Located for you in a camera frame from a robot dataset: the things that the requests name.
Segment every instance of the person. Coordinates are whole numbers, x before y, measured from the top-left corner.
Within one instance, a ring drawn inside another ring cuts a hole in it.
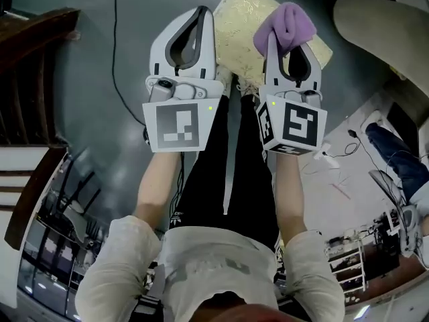
[[[429,267],[429,170],[415,157],[403,140],[390,130],[392,126],[375,110],[362,124],[369,143],[393,169],[402,183],[406,200],[400,218],[401,253],[409,258],[417,255]]]
[[[324,254],[324,240],[304,224],[297,157],[277,154],[274,196],[259,139],[255,88],[242,79],[235,172],[224,215],[232,73],[218,68],[217,79],[225,92],[169,230],[162,242],[154,233],[180,155],[156,153],[141,180],[134,215],[112,221],[104,247],[80,283],[76,308],[82,321],[128,321],[124,311],[143,294],[143,279],[157,256],[165,271],[162,304],[174,321],[343,320],[345,298]],[[278,310],[273,284],[279,230],[286,245],[288,291],[298,304],[289,314]]]

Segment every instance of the white floor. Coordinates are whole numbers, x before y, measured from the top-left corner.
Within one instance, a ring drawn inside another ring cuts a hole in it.
[[[327,154],[332,156],[345,153],[345,147],[357,142],[348,133],[355,130],[362,139],[363,146],[370,153],[379,169],[386,171],[386,163],[368,142],[360,126],[375,109],[383,113],[391,104],[385,93],[377,93],[352,116],[344,120],[334,131],[325,136],[331,144]],[[368,175],[376,169],[363,146],[350,156],[331,160],[322,157],[314,159],[314,154],[299,157],[302,184],[305,194],[305,222],[308,229],[317,229],[326,239],[343,235],[348,229],[371,224],[384,211],[384,206],[393,208],[392,203]],[[397,176],[389,169],[387,173],[398,182]]]

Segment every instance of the blue jeans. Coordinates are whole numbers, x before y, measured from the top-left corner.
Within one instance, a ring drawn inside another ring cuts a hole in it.
[[[376,123],[369,124],[365,133],[383,160],[389,163],[401,179],[402,190],[408,203],[413,194],[429,181],[427,167],[411,155],[411,150],[404,141]]]

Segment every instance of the person's leg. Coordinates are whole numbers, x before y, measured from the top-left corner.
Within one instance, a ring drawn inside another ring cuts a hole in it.
[[[369,142],[383,160],[393,169],[402,182],[407,202],[416,191],[429,181],[427,167],[411,154],[408,146],[389,130],[371,123],[365,133]]]
[[[229,98],[222,96],[214,117],[206,149],[189,174],[170,229],[197,225],[221,227],[228,154]]]
[[[245,95],[241,99],[241,124],[227,225],[228,229],[259,241],[274,251],[279,229],[271,172],[263,159],[252,99],[253,95]]]

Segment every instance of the black pants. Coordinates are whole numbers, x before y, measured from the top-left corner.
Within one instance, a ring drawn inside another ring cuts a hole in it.
[[[229,229],[250,237],[275,251],[279,229],[271,186],[271,172],[259,140],[253,96],[241,100],[241,124],[228,214],[223,214],[228,154],[228,105],[222,96],[206,150],[189,174],[170,229],[196,225]]]

